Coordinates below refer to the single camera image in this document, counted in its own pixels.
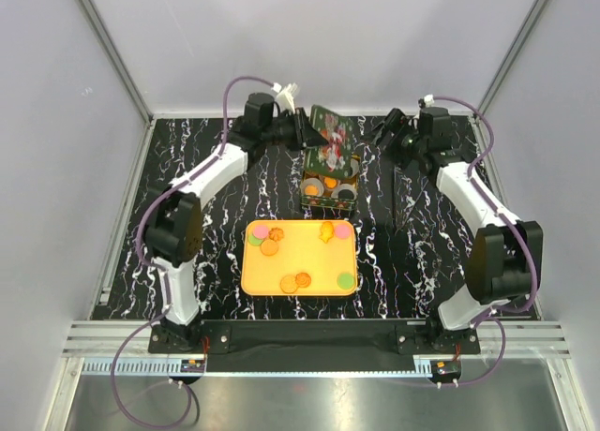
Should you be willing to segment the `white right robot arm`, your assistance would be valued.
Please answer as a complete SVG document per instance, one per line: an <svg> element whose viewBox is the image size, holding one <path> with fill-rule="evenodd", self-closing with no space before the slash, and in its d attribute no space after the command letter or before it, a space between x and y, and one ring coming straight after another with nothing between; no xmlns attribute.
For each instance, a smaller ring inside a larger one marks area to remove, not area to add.
<svg viewBox="0 0 600 431"><path fill-rule="evenodd" d="M446 108L423 104L414 116L392 109L363 140L377 145L396 167L416 164L454 205L473 237L464 284L427 318L426 341L443 353L499 312L522 313L541 284L544 234L535 221L522 221L479 177L480 158L467 160L453 144Z"/></svg>

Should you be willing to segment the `black sandwich cookie top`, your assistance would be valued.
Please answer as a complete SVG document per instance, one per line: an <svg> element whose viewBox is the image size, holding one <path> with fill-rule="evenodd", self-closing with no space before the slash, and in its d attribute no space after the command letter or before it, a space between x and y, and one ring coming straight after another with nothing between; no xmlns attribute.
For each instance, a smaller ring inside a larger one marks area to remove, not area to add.
<svg viewBox="0 0 600 431"><path fill-rule="evenodd" d="M351 189L341 189L337 197L346 201L353 201L356 198L356 193Z"/></svg>

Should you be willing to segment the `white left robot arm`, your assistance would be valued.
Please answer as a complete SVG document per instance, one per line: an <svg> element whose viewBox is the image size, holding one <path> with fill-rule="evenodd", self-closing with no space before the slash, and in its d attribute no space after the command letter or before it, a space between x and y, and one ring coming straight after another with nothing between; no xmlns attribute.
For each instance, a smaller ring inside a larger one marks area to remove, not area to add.
<svg viewBox="0 0 600 431"><path fill-rule="evenodd" d="M224 142L191 172L172 180L144 214L138 242L157 269L163 306L157 325L181 351L202 343L193 261L203 245L203 209L227 184L244 175L270 145L308 148L312 128L302 108L283 110L266 93L251 94L244 113L223 133Z"/></svg>

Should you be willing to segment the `orange round scalloped cookie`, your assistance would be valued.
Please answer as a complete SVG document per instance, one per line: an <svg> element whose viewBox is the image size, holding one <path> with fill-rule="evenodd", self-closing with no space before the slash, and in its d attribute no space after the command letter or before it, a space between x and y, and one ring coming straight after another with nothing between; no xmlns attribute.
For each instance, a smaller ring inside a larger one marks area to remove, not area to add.
<svg viewBox="0 0 600 431"><path fill-rule="evenodd" d="M304 186L304 193L307 196L321 196L321 188L318 184L308 183Z"/></svg>

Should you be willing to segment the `orange fish cookie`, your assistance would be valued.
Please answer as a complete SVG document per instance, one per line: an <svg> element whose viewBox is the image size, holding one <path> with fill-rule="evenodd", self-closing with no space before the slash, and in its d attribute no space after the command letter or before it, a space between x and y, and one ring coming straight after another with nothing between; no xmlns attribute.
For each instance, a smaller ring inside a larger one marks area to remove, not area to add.
<svg viewBox="0 0 600 431"><path fill-rule="evenodd" d="M322 183L326 191L333 191L337 186L339 186L339 180L331 177L324 177L322 179Z"/></svg>

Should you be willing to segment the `gold tin lid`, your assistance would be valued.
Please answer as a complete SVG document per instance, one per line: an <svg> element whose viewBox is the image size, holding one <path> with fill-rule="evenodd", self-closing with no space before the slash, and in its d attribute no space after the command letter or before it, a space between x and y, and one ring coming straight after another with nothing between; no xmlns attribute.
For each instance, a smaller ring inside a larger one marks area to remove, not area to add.
<svg viewBox="0 0 600 431"><path fill-rule="evenodd" d="M306 150L304 169L336 179L348 178L354 144L353 121L323 106L313 105L310 123L327 140L327 144Z"/></svg>

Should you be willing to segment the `green christmas cookie tin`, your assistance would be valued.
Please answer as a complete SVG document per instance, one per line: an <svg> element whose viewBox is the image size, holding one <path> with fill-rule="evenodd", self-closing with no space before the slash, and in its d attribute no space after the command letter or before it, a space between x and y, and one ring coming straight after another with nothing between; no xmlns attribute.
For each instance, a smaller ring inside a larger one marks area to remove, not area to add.
<svg viewBox="0 0 600 431"><path fill-rule="evenodd" d="M352 158L357 159L360 162L360 168L361 168L361 159L360 159L359 155L352 155ZM301 184L307 178L314 177L314 178L320 179L321 176L325 176L325 175L319 174L315 170L312 170L309 167L309 164L307 162L305 162L304 167L303 167L303 172L302 172ZM353 212L356 208L356 203L357 203L357 199L358 199L359 172L353 178L349 177L349 178L344 178L344 179L339 179L339 180L341 181L342 184L351 184L356 187L357 198L355 201L342 201L342 200L338 200L338 199L333 199L331 197L332 193L326 193L325 191L323 192L323 194L320 197L305 196L301 192L301 184L300 184L299 191L300 191L301 204L303 206L313 207L313 208L323 208L323 209L330 208L333 210L345 211L348 213Z"/></svg>

